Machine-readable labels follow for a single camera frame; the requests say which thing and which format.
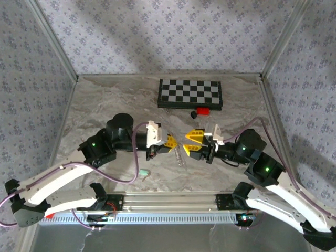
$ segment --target marble surface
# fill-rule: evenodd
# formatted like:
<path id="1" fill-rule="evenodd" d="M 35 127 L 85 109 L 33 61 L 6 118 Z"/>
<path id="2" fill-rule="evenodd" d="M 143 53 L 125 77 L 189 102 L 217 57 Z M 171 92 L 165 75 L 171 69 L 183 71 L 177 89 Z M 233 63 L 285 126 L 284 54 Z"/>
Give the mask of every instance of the marble surface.
<path id="1" fill-rule="evenodd" d="M 134 118 L 134 125 L 153 120 L 173 133 L 179 143 L 187 143 L 185 134 L 199 127 L 204 127 L 207 121 L 219 124 L 225 137 L 238 132 L 247 122 L 256 116 L 263 117 L 271 135 L 274 136 L 265 104 L 255 81 L 231 76 L 197 76 L 191 80 L 214 80 L 222 82 L 222 111 L 211 111 L 210 116 L 191 118 L 191 110 L 161 109 L 157 107 L 158 87 L 160 78 L 186 79 L 173 75 L 166 76 L 110 76 L 84 77 L 77 84 L 64 135 L 59 147 L 57 161 L 74 151 L 88 137 L 105 127 L 105 124 L 115 114 L 129 113 Z M 253 128 L 264 140 L 261 123 Z M 270 143 L 265 151 L 275 156 Z M 113 191 L 232 191 L 240 181 L 248 182 L 243 174 L 246 167 L 238 168 L 226 165 L 215 159 L 212 165 L 205 161 L 196 161 L 186 156 L 181 147 L 186 167 L 178 165 L 174 152 L 158 155 L 151 161 L 145 160 L 140 152 L 139 165 L 141 169 L 150 170 L 151 175 L 143 181 L 138 180 L 131 185 L 116 184 L 94 173 L 87 174 L 65 186 L 65 189 L 79 188 L 92 182 L 99 182 L 107 192 Z M 100 168 L 118 177 L 129 179 L 134 175 L 133 153 L 119 151 L 117 159 Z"/>

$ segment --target small black object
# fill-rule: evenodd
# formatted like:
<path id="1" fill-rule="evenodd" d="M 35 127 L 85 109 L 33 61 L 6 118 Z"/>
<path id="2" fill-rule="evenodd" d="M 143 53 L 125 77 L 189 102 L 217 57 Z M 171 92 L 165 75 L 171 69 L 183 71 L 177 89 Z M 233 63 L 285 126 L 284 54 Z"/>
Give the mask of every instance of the small black object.
<path id="1" fill-rule="evenodd" d="M 196 117 L 197 117 L 196 111 L 191 111 L 190 115 L 193 119 L 196 119 Z"/>
<path id="2" fill-rule="evenodd" d="M 160 80 L 158 108 L 222 110 L 220 81 Z"/>
<path id="3" fill-rule="evenodd" d="M 241 209 L 237 207 L 234 202 L 231 193 L 218 193 L 216 194 L 216 204 L 218 210 L 238 210 Z"/>

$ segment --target black joint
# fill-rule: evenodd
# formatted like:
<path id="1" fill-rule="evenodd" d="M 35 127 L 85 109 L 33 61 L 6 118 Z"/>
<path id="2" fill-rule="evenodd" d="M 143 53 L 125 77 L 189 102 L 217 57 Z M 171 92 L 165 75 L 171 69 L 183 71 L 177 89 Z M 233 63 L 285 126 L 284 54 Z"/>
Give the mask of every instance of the black joint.
<path id="1" fill-rule="evenodd" d="M 266 147 L 266 142 L 254 130 L 245 130 L 236 143 L 236 152 L 238 155 L 248 159 L 257 160 Z"/>
<path id="2" fill-rule="evenodd" d="M 79 145 L 78 151 L 82 151 L 85 163 L 98 168 L 116 159 L 117 153 L 106 137 L 105 129 L 98 131 Z"/>
<path id="3" fill-rule="evenodd" d="M 218 210 L 238 210 L 238 208 L 232 198 L 231 193 L 219 193 L 216 194 L 216 204 Z"/>
<path id="4" fill-rule="evenodd" d="M 248 194 L 254 187 L 248 183 L 240 182 L 234 192 L 232 193 L 232 198 L 234 200 L 235 205 L 240 209 L 249 209 L 246 204 L 246 199 L 248 199 Z"/>
<path id="5" fill-rule="evenodd" d="M 44 218 L 45 211 L 50 208 L 50 205 L 44 200 L 37 206 L 24 205 L 25 200 L 15 201 L 12 205 L 13 216 L 19 227 L 27 227 L 38 223 Z"/>
<path id="6" fill-rule="evenodd" d="M 104 187 L 99 183 L 92 183 L 90 184 L 90 187 L 94 190 L 96 193 L 96 199 L 97 201 L 93 204 L 94 210 L 100 210 L 102 209 L 103 205 L 105 204 L 107 200 L 107 194 L 104 190 Z"/>
<path id="7" fill-rule="evenodd" d="M 332 227 L 329 233 L 319 232 L 311 226 L 309 221 L 300 224 L 303 229 L 303 237 L 307 242 L 322 250 L 330 250 L 336 247 L 336 228 Z"/>
<path id="8" fill-rule="evenodd" d="M 5 189 L 7 194 L 12 194 L 17 191 L 17 188 L 20 186 L 18 180 L 9 180 L 5 183 Z M 44 218 L 45 211 L 50 207 L 49 204 L 44 200 L 41 204 L 37 206 L 26 206 L 26 202 L 23 198 L 20 198 L 20 195 L 17 194 L 11 199 L 13 216 L 19 227 L 27 227 L 39 222 Z"/>
<path id="9" fill-rule="evenodd" d="M 5 189 L 7 194 L 11 194 L 17 190 L 17 188 L 20 186 L 20 182 L 15 179 L 11 179 L 5 183 Z"/>
<path id="10" fill-rule="evenodd" d="M 263 152 L 255 163 L 250 163 L 249 168 L 244 174 L 253 183 L 266 187 L 279 184 L 277 179 L 284 171 L 285 168 L 283 165 Z"/>

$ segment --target wall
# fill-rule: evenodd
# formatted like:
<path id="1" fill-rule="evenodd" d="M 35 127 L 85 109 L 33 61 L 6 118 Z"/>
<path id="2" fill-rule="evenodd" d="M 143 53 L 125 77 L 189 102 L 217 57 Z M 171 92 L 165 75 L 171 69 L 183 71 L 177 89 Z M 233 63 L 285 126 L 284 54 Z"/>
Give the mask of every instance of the wall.
<path id="1" fill-rule="evenodd" d="M 301 181 L 334 207 L 335 24 L 335 1 L 314 1 L 269 77 Z"/>
<path id="2" fill-rule="evenodd" d="M 21 0 L 0 3 L 0 198 L 4 183 L 47 168 L 72 83 Z M 1 220 L 13 222 L 9 204 Z M 0 228 L 0 251 L 13 251 L 18 228 Z"/>
<path id="3" fill-rule="evenodd" d="M 78 74 L 261 72 L 295 0 L 39 0 Z"/>

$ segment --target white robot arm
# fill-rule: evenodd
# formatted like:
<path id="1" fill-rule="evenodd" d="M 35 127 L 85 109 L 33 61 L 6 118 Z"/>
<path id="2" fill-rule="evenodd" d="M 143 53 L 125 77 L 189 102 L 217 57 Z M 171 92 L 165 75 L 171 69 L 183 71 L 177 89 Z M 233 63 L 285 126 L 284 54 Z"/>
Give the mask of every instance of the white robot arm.
<path id="1" fill-rule="evenodd" d="M 269 136 L 263 120 L 260 120 Z M 266 196 L 241 182 L 233 193 L 238 206 L 262 210 L 288 223 L 318 248 L 329 250 L 336 246 L 336 209 L 321 203 L 295 180 L 289 169 L 264 153 L 266 142 L 254 129 L 242 131 L 234 143 L 224 140 L 219 126 L 213 124 L 194 130 L 186 137 L 202 144 L 184 145 L 190 157 L 205 159 L 210 164 L 214 158 L 220 158 L 225 163 L 248 165 L 244 174 L 278 196 Z"/>

